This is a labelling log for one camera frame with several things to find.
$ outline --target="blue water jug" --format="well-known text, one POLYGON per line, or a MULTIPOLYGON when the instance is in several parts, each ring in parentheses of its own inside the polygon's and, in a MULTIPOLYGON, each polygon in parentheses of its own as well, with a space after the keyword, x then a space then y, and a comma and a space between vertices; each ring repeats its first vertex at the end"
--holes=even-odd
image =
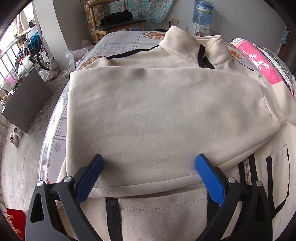
POLYGON ((208 1, 195 0, 192 22, 209 28, 212 23, 214 4, 208 1))

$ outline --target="jacket collar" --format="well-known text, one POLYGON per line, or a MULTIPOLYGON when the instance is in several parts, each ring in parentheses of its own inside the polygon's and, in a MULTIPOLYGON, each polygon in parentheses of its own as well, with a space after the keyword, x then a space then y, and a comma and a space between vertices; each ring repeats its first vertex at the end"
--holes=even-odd
POLYGON ((206 47, 205 56, 213 66, 222 64, 230 58, 229 50, 221 35, 193 37, 176 26, 170 27, 159 46, 180 58, 197 64, 200 44, 206 47))

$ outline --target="metal zipper teeth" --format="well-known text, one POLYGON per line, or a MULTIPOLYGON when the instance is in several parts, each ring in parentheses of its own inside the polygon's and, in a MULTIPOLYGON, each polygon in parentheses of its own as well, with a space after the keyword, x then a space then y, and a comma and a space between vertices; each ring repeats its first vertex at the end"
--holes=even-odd
POLYGON ((251 183, 251 179, 250 179, 250 177, 251 177, 251 172, 250 172, 249 159, 248 159, 248 158, 245 159, 245 160, 243 161, 243 164, 244 164, 244 176, 245 176, 245 178, 246 178, 246 184, 251 185, 252 183, 251 183))

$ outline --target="shoe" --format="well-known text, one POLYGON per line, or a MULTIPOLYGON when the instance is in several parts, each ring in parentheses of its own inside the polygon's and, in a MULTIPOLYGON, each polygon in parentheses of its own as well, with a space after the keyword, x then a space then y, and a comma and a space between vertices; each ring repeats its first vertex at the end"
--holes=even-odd
POLYGON ((10 143, 13 144, 14 147, 18 146, 17 135, 15 135, 14 133, 10 134, 10 143))
POLYGON ((20 128, 14 127, 13 132, 19 137, 22 137, 22 134, 24 133, 20 128))

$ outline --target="floor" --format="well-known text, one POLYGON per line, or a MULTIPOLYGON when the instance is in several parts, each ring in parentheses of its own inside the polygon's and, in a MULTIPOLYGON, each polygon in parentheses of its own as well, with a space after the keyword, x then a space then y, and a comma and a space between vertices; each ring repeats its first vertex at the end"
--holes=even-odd
POLYGON ((8 208, 28 212, 37 182, 43 138, 54 107, 68 81, 69 77, 63 78, 60 72, 57 78, 47 84, 54 94, 38 113, 28 132, 18 138, 17 148, 9 142, 9 134, 14 126, 8 126, 1 165, 3 200, 8 208))

